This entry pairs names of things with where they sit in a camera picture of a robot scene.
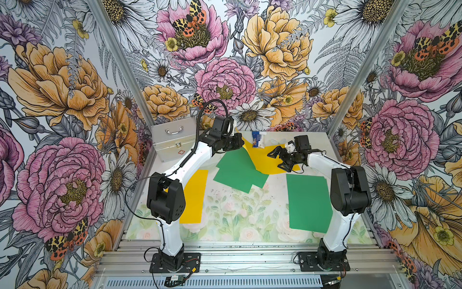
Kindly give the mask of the aluminium corner post right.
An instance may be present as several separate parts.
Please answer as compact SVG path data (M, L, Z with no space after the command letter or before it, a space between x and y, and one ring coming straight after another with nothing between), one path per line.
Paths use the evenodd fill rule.
M375 59L379 57L379 54L385 47L388 39L395 34L396 27L404 15L406 7L409 3L410 1L408 0L402 0L395 1L393 4L388 17L385 19L382 29L379 31L377 38L372 42L369 52L367 53L363 63L360 66L360 69L357 72L357 75L350 85L344 101L341 103L339 110L337 111L330 126L328 127L328 137L333 137L335 131L338 129L338 126L344 120L344 117L348 113L350 106L353 104L357 94L360 92L360 88L365 78L367 77L368 72L373 68Z

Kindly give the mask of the aluminium corner post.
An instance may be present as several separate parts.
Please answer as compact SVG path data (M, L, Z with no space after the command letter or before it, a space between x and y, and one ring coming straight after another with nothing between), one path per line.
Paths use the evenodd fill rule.
M140 111L143 115L144 120L148 126L154 126L155 121L152 117L152 114L148 108L148 105L142 95L140 86L136 80L136 77L131 69L131 66L126 59L126 55L123 51L123 47L119 42L118 37L113 29L110 19L105 11L103 3L101 1L90 1L89 7L93 13L96 22L103 34L105 43L109 47L109 50L112 52L115 61L120 68L124 79L127 82L128 88L130 89L135 101L140 108Z
M341 103L339 110L337 111L330 126L328 127L328 137L333 137L335 131L338 129L338 126L344 120L344 117L348 113L350 106L353 104L357 94L360 92L360 88L365 78L367 77L368 72L373 68L375 59L379 57L379 54L385 47L388 39L395 34L396 27L404 15L406 7L409 3L410 1L408 0L402 0L395 1L393 4L388 17L385 19L382 29L379 31L377 38L372 42L369 52L367 53L363 63L360 66L360 69L357 72L357 75L350 85L344 101Z

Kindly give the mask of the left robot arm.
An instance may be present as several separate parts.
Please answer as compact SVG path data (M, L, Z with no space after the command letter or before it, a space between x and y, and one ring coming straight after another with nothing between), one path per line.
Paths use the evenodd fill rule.
M234 151L244 146L239 132L209 130L196 138L190 152L163 173L150 176L147 207L160 229L160 250L154 256L150 271L156 267L179 272L184 267L184 243L180 237L180 217L186 209L184 189L198 169L217 152Z

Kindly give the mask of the large green paper sheet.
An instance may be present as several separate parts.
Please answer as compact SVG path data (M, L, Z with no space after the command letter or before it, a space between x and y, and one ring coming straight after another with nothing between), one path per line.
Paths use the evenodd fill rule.
M327 180L312 175L286 175L289 226L325 234L333 215Z

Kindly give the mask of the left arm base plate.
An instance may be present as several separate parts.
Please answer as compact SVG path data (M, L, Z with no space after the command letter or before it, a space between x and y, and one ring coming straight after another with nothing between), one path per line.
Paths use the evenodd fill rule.
M200 271L202 254L179 253L169 256L164 253L154 254L150 262L150 273L198 273Z

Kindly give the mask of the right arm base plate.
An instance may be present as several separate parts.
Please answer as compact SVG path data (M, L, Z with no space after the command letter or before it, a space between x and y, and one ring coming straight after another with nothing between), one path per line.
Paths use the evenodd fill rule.
M302 272L349 272L351 270L346 250L334 253L299 252L296 260Z

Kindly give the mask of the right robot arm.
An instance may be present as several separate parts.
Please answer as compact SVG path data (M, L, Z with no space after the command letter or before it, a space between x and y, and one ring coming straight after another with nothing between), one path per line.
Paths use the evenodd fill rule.
M355 222L372 203L364 167L340 163L319 149L312 149L309 145L296 146L293 143L289 144L289 149L277 146L267 156L279 158L282 163L278 167L286 172L292 171L296 164L303 164L323 174L330 181L330 201L334 213L329 228L320 240L316 253L298 253L300 270L349 271L347 240Z

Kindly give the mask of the blue white snack packet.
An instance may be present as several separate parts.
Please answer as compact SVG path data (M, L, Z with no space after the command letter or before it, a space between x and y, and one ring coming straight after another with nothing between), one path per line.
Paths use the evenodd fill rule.
M253 138L253 143L252 143L252 147L253 148L259 148L259 149L264 149L265 148L265 142L264 142L264 139L265 139L265 136L266 136L266 132L260 132L260 131L252 131L251 132L252 134L252 138Z

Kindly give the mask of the aluminium rail frame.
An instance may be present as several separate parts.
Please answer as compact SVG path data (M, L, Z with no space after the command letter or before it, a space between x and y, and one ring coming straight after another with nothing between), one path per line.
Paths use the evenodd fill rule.
M160 245L123 236L113 252L107 252L96 271L103 276L147 276L149 260ZM189 242L185 252L201 254L200 275L299 275L296 254L316 250L314 243ZM350 275L400 273L401 266L390 249L377 244L351 244L347 252Z

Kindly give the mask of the silver metal case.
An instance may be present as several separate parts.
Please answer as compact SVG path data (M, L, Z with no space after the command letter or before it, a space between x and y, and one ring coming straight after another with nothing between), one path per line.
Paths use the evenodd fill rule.
M186 118L155 125L151 128L155 151L162 162L186 155L196 139L196 120Z

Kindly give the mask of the yellow paper sheet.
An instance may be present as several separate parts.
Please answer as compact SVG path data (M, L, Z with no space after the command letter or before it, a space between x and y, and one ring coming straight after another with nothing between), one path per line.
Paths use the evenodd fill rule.
M286 173L283 169L277 167L282 163L282 160L276 158L270 158L267 155L272 152L277 145L268 146L265 148L254 148L253 145L244 141L244 149L247 151L250 159L252 160L257 171L265 175L276 175Z
M197 224L202 221L202 210L206 191L208 171L198 170L184 190L186 207L180 217L180 224Z

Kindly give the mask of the yellow paper sheet top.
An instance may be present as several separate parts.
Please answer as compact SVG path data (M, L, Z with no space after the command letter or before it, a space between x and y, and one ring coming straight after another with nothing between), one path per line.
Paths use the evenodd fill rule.
M276 175L286 173L283 169L277 167L282 163L282 160L276 158L270 158L267 155L272 152L277 145L268 146L265 148L254 148L253 145L244 141L244 149L247 151L250 159L252 160L257 171L265 175Z

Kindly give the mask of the aluminium corner post left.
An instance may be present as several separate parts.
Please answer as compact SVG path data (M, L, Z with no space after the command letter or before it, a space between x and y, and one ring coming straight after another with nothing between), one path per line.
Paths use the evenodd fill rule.
M144 120L148 126L154 126L155 121L152 117L152 114L148 108L148 105L142 95L140 86L136 80L136 77L131 69L131 66L126 59L126 55L123 51L123 47L119 42L118 37L113 29L110 19L105 11L103 3L101 1L90 1L89 7L93 13L96 22L103 34L105 43L109 47L109 50L112 52L115 61L120 68L124 79L127 82L128 88L130 89L135 101L140 108L140 111L143 115Z

